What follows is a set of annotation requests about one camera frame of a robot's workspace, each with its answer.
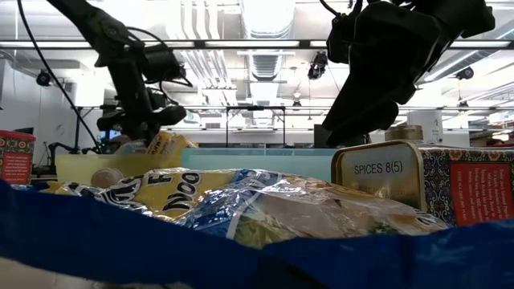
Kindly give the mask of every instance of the red box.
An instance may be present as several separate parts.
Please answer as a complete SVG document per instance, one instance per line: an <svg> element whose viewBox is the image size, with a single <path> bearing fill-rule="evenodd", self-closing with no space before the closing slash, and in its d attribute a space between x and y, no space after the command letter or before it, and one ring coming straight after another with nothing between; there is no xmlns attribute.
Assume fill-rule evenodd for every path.
<svg viewBox="0 0 514 289"><path fill-rule="evenodd" d="M31 183L35 137L0 130L0 178L13 185Z"/></svg>

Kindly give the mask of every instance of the blue fabric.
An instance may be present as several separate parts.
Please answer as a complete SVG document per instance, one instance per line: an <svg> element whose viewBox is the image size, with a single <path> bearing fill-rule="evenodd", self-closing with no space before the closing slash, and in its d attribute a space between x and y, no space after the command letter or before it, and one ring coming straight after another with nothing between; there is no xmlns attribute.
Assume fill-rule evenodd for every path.
<svg viewBox="0 0 514 289"><path fill-rule="evenodd" d="M514 221L422 237L295 239L253 250L83 197L0 181L0 255L110 283L195 288L514 288Z"/></svg>

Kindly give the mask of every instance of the patterned box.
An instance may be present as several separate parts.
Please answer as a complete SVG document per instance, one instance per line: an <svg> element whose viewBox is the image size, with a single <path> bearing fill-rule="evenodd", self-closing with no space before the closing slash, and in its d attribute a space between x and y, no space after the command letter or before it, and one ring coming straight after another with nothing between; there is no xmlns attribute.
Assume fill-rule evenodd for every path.
<svg viewBox="0 0 514 289"><path fill-rule="evenodd" d="M514 218L513 164L514 150L395 140L338 151L332 182L465 226Z"/></svg>
<svg viewBox="0 0 514 289"><path fill-rule="evenodd" d="M0 131L0 178L14 185L31 182L35 137Z"/></svg>

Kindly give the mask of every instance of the red label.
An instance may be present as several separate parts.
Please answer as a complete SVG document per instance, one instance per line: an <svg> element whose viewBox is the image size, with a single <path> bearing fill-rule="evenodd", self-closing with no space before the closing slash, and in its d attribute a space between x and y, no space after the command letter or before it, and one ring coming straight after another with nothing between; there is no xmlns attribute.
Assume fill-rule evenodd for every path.
<svg viewBox="0 0 514 289"><path fill-rule="evenodd" d="M510 164L451 164L451 194L460 226L514 218Z"/></svg>
<svg viewBox="0 0 514 289"><path fill-rule="evenodd" d="M31 176L31 158L28 153L5 153L2 179L13 185L27 185Z"/></svg>

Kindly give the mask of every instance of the label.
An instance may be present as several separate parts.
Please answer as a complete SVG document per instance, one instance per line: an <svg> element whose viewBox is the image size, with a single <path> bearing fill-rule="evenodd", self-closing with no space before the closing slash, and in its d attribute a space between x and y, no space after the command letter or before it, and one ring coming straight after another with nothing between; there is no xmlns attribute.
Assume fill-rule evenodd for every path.
<svg viewBox="0 0 514 289"><path fill-rule="evenodd" d="M31 158L28 153L5 153L2 179L13 185L27 185L31 176Z"/></svg>
<svg viewBox="0 0 514 289"><path fill-rule="evenodd" d="M349 151L341 162L342 185L421 209L417 163L407 144Z"/></svg>
<svg viewBox="0 0 514 289"><path fill-rule="evenodd" d="M460 226L514 217L511 164L452 163L451 194Z"/></svg>

